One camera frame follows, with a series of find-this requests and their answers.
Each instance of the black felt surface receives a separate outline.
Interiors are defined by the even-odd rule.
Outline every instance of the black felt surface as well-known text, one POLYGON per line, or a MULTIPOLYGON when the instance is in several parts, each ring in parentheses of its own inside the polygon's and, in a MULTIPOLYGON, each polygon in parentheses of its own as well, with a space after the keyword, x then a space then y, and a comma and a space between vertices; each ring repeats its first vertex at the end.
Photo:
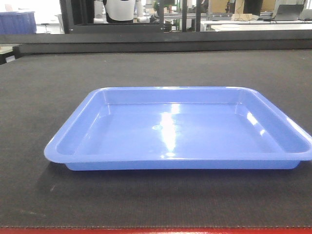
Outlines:
POLYGON ((312 133, 312 52, 23 57, 0 66, 0 226, 310 227, 312 164, 294 170, 72 172, 43 149, 112 86, 244 86, 312 133))

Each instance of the black metal frame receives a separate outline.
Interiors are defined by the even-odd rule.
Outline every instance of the black metal frame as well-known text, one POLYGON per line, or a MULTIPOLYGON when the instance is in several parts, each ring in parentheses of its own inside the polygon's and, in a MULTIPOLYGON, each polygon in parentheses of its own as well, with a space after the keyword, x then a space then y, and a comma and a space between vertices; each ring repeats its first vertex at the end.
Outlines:
POLYGON ((74 24, 71 0, 60 0, 66 34, 83 33, 150 33, 164 30, 164 2, 159 1, 159 23, 88 24, 85 0, 80 0, 82 24, 74 24))
POLYGON ((5 54, 0 54, 0 65, 5 64, 6 63, 6 58, 10 57, 10 56, 14 56, 14 51, 5 53, 5 54))
MULTIPOLYGON (((65 2, 62 10, 67 10, 65 2)), ((187 4, 183 7, 183 31, 186 31, 187 4)), ((68 15, 63 15, 64 29, 69 26, 68 15)), ((2 44, 23 44, 21 54, 36 53, 91 53, 91 52, 174 52, 215 50, 260 50, 260 49, 312 49, 312 30, 278 31, 229 31, 196 33, 146 33, 148 25, 106 25, 111 33, 97 33, 97 25, 86 26, 89 34, 67 35, 0 35, 2 44), (144 27, 144 33, 133 28, 144 27)), ((196 30, 200 28, 196 21, 196 30)))
POLYGON ((200 32, 201 0, 196 0, 196 25, 195 31, 200 32))

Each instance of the desk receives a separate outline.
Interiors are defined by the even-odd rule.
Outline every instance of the desk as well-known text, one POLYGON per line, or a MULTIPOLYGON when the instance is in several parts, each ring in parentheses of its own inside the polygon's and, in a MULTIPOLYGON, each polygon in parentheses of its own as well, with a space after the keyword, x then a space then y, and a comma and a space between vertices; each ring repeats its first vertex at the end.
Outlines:
POLYGON ((239 20, 219 20, 219 21, 212 21, 212 20, 202 20, 200 24, 204 31, 206 31, 207 26, 212 25, 221 25, 221 24, 239 24, 239 25, 267 25, 267 24, 312 24, 312 21, 262 21, 262 20, 251 20, 251 21, 239 21, 239 20))
POLYGON ((222 24, 212 25, 216 32, 220 31, 267 31, 267 30, 312 30, 312 24, 258 24, 258 25, 239 25, 222 24))
POLYGON ((0 47, 0 64, 4 64, 9 61, 13 61, 14 53, 12 46, 0 47))

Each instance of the blue plastic tray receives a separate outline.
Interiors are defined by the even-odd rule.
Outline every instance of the blue plastic tray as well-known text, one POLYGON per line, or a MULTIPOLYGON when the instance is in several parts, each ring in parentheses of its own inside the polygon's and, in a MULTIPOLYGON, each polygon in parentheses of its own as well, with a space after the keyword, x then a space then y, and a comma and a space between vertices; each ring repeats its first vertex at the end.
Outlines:
POLYGON ((312 138, 247 88, 103 88, 44 154, 71 170, 291 169, 312 159, 312 138))

